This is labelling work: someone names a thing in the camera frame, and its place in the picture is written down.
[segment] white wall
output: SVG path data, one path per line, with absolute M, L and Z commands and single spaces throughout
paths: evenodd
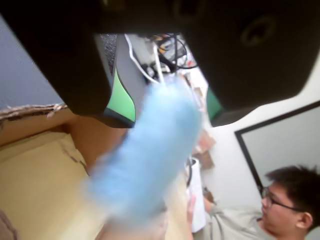
M 193 72 L 191 76 L 192 80 L 202 78 L 199 72 Z M 235 137 L 235 131 L 318 100 L 320 100 L 319 57 L 306 86 L 299 95 L 261 106 L 235 123 L 209 128 L 210 134 L 217 142 L 210 151 L 215 168 L 205 171 L 203 180 L 219 206 L 261 206 L 256 183 Z

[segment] black device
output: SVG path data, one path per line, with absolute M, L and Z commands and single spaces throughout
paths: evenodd
M 320 1 L 1 1 L 0 12 L 60 97 L 100 116 L 112 86 L 98 35 L 181 33 L 209 83 L 214 126 L 290 98 L 320 44 Z

